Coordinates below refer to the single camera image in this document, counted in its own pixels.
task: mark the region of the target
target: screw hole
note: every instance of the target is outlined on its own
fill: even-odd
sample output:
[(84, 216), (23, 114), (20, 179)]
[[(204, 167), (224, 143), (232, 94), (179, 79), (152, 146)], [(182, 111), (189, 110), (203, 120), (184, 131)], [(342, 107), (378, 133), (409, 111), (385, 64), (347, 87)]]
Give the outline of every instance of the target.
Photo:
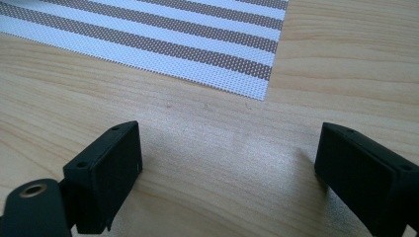
[(402, 165), (401, 169), (405, 170), (405, 171), (411, 171), (412, 167), (408, 166), (408, 165)]
[(82, 162), (77, 163), (77, 168), (84, 168), (86, 166), (87, 166), (87, 162), (82, 161)]
[(40, 193), (42, 193), (45, 190), (46, 190), (46, 185), (45, 184), (32, 185), (30, 187), (27, 187), (25, 190), (23, 190), (21, 192), (20, 196), (22, 198), (31, 198), (31, 197), (35, 197), (35, 196), (39, 195)]

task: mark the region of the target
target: light wooden surface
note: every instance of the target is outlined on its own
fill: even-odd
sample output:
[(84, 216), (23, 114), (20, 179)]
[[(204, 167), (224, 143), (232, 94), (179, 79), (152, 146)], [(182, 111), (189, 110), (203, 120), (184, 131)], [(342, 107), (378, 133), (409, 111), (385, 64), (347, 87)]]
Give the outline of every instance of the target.
[(314, 177), (320, 128), (419, 164), (418, 24), (417, 0), (291, 1), (265, 102), (1, 34), (0, 211), (136, 119), (144, 171), (104, 236), (370, 236)]

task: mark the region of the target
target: white stripe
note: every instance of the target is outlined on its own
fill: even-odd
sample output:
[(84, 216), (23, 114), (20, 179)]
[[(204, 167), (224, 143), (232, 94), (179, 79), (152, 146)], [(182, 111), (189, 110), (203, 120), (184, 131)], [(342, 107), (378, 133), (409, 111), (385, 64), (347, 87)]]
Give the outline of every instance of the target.
[(250, 98), (264, 100), (268, 81), (186, 59), (92, 39), (0, 15), (0, 31), (91, 56), (204, 83)]
[(231, 9), (235, 11), (253, 13), (260, 16), (275, 18), (278, 20), (283, 20), (286, 11), (282, 9), (270, 8), (265, 6), (259, 6), (256, 4), (238, 2), (234, 0), (188, 0), (189, 2), (203, 3), (215, 7), (221, 7), (226, 9)]
[(109, 0), (92, 0), (110, 6), (131, 9), (138, 12), (154, 14), (161, 17), (167, 17), (175, 20), (191, 22), (202, 26), (219, 28), (228, 31), (248, 34), (260, 38), (278, 41), (279, 31), (271, 28), (261, 27), (250, 23), (242, 23), (213, 16), (193, 13), (189, 11), (178, 10), (174, 8), (164, 7), (160, 5), (139, 2), (136, 0), (109, 1)]
[(272, 65), (275, 58), (274, 53), (267, 52), (254, 47), (225, 42), (221, 40), (196, 37), (188, 34), (151, 27), (145, 24), (139, 24), (131, 21), (121, 20), (118, 18), (112, 18), (100, 14), (87, 13), (85, 11), (68, 8), (60, 5), (44, 3), (41, 6), (38, 6), (35, 4), (28, 4), (27, 0), (2, 1), (14, 6), (24, 7), (26, 9), (52, 14), (62, 18), (76, 20), (100, 27), (111, 28), (126, 33), (132, 33), (142, 37), (164, 40), (179, 45), (230, 54), (237, 57), (263, 63), (269, 66)]

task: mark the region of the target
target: perforated fabric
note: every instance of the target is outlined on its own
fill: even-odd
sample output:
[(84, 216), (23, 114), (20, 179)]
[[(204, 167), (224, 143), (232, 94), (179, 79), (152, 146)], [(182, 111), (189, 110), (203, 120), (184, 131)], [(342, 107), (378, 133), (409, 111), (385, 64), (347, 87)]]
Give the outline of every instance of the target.
[(0, 0), (0, 32), (264, 100), (288, 1)]

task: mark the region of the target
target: wood grain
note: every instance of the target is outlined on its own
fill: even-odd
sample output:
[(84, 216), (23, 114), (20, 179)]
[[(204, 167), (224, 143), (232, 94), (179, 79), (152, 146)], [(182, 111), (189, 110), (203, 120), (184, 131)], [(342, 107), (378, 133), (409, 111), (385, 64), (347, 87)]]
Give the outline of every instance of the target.
[(291, 1), (265, 102), (2, 34), (0, 210), (136, 119), (144, 171), (104, 236), (370, 236), (314, 176), (320, 128), (419, 165), (418, 13), (416, 0)]

